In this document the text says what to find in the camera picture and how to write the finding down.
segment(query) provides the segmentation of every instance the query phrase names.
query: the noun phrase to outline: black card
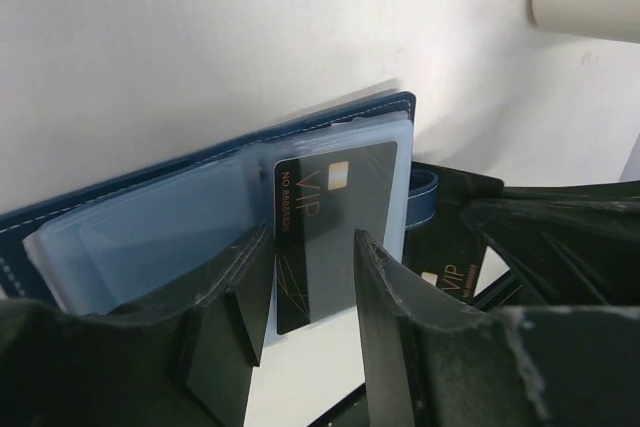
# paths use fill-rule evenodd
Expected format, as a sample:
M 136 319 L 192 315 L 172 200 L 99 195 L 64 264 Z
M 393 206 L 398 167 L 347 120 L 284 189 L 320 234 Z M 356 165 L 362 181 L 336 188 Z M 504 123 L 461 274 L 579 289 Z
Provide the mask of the black card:
M 396 142 L 275 167 L 279 334 L 355 305 L 353 233 L 384 241 Z

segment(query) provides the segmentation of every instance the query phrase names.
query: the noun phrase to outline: navy blue leather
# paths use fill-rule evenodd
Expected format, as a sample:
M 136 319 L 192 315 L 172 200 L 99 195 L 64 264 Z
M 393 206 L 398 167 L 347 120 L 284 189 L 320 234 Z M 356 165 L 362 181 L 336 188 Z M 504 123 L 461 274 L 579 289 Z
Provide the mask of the navy blue leather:
M 427 224 L 436 214 L 438 176 L 418 162 L 411 165 L 407 230 Z
M 154 182 L 160 177 L 174 174 L 194 165 L 231 155 L 248 145 L 321 129 L 334 122 L 349 121 L 355 117 L 374 117 L 402 111 L 407 112 L 413 120 L 415 112 L 415 96 L 413 94 L 402 92 L 360 104 L 336 107 L 247 134 L 194 154 L 0 216 L 0 285 L 9 297 L 29 297 L 55 304 L 49 289 L 27 258 L 22 247 L 22 240 L 35 232 L 46 221 L 65 212 L 120 194 L 148 182 Z M 417 172 L 416 185 L 418 187 L 417 190 L 414 189 L 415 192 L 412 191 L 409 201 L 408 221 L 411 224 L 422 225 L 432 217 L 429 208 L 433 208 L 435 205 L 430 200 L 433 193 L 425 192 L 424 186 L 420 184 L 426 178 L 425 175 L 424 172 Z

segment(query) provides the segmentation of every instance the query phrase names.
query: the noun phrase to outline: wallet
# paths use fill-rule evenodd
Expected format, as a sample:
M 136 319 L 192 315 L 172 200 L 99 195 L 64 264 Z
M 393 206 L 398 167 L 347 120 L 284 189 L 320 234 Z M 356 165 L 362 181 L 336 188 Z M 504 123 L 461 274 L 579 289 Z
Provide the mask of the wallet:
M 336 107 L 6 214 L 0 285 L 107 314 L 266 223 L 268 330 L 331 318 L 355 305 L 355 228 L 400 259 L 405 230 L 433 217 L 437 177 L 411 167 L 415 103 L 403 92 Z

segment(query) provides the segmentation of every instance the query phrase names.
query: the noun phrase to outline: blue strap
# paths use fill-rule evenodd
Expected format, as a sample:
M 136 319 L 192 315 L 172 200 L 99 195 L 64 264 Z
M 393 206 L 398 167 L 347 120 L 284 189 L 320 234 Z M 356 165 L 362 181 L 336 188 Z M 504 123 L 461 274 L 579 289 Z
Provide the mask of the blue strap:
M 429 222 L 436 215 L 438 176 L 418 162 L 411 165 L 411 184 L 407 205 L 407 230 Z

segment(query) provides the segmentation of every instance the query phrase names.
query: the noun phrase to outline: table surface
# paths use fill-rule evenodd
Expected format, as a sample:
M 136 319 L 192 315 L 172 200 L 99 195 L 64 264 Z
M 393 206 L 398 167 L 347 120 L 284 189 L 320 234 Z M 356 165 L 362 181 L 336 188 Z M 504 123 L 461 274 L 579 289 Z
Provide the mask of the table surface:
M 0 5 L 0 212 L 390 88 L 418 159 L 511 185 L 616 181 L 640 131 L 640 46 L 540 31 L 527 0 Z M 362 381 L 355 315 L 263 359 L 247 425 L 306 425 Z

